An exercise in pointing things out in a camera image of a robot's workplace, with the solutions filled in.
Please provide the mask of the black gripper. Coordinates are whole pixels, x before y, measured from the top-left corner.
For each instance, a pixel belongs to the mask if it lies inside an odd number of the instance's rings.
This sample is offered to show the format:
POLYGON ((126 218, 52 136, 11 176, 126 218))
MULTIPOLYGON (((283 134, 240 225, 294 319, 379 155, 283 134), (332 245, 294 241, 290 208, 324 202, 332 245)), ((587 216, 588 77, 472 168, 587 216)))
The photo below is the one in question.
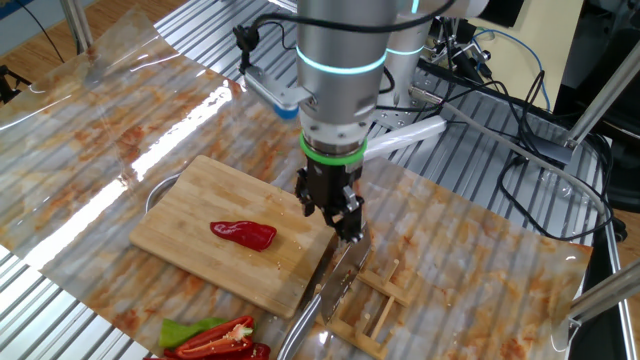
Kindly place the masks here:
POLYGON ((355 193, 354 183, 361 174, 361 166, 351 165, 309 163, 306 169, 299 169, 295 195, 303 215, 311 216, 316 205, 341 240, 358 243, 364 237, 364 199, 355 193))

